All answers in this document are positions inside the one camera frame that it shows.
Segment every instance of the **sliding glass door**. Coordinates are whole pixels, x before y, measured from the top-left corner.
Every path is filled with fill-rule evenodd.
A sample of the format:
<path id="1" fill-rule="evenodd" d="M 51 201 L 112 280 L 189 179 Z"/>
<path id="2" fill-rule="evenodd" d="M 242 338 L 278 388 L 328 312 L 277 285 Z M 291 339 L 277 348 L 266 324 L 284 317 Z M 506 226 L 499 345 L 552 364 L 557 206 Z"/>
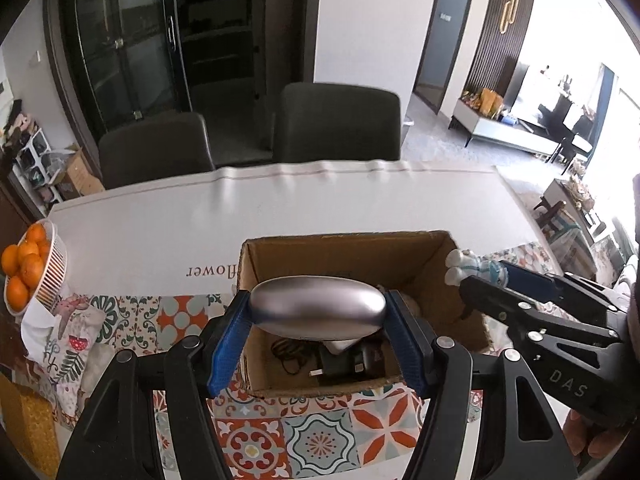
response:
<path id="1" fill-rule="evenodd" d="M 191 109 L 176 40 L 175 0 L 73 0 L 79 48 L 70 49 L 84 100 L 106 131 Z"/>

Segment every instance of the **red mushroom print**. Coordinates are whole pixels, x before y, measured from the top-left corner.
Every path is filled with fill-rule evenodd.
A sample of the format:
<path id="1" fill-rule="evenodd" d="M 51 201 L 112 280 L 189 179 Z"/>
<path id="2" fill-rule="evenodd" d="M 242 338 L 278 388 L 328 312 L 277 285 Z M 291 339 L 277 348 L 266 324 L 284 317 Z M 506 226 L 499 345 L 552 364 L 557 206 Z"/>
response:
<path id="1" fill-rule="evenodd" d="M 76 352 L 81 352 L 89 344 L 89 341 L 82 337 L 76 337 L 74 335 L 70 335 L 69 344 L 71 345 L 71 348 L 73 348 Z"/>

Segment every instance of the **open cardboard box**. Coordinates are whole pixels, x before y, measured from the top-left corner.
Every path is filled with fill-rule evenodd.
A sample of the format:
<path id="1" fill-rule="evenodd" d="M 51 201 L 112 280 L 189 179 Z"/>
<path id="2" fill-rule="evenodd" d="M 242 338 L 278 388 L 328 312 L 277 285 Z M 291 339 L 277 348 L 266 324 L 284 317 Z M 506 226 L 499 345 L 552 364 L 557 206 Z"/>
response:
<path id="1" fill-rule="evenodd" d="M 420 314 L 436 334 L 447 335 L 469 351 L 489 346 L 482 315 L 460 319 L 464 304 L 458 288 L 444 282 L 447 254 L 456 248 L 449 233 L 397 232 L 379 234 L 312 235 L 247 240 L 242 245 L 238 289 L 299 274 L 340 276 L 369 285 L 397 289 L 414 298 Z M 287 374 L 271 353 L 278 336 L 252 327 L 240 359 L 242 386 L 257 397 L 316 397 L 348 394 L 401 381 L 391 345 L 383 344 L 386 376 L 337 386 L 320 386 L 309 377 L 311 359 L 299 373 Z"/>

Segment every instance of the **basket of oranges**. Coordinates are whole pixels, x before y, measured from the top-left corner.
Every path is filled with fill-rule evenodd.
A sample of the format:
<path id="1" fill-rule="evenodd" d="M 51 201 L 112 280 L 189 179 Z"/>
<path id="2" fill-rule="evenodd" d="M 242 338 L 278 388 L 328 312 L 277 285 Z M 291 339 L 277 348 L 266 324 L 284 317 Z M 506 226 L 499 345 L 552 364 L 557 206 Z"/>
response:
<path id="1" fill-rule="evenodd" d="M 65 280 L 66 247 L 56 225 L 48 219 L 32 224 L 20 243 L 2 252 L 4 302 L 21 316 L 31 298 L 51 310 Z"/>

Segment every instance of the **finger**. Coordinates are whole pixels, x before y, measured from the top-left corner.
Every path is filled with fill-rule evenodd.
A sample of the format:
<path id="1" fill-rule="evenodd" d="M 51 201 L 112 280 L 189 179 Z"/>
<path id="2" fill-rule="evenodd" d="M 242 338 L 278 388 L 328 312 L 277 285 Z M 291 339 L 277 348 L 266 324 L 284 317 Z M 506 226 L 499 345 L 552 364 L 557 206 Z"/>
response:
<path id="1" fill-rule="evenodd" d="M 580 454 L 587 445 L 587 427 L 582 421 L 582 418 L 580 416 L 578 418 L 573 418 L 572 413 L 569 412 L 569 415 L 567 415 L 567 418 L 564 421 L 562 432 L 564 433 L 564 437 L 569 445 L 571 453 L 574 456 Z"/>
<path id="2" fill-rule="evenodd" d="M 589 444 L 589 455 L 593 458 L 604 458 L 625 439 L 626 432 L 618 429 L 603 431 L 593 437 Z"/>

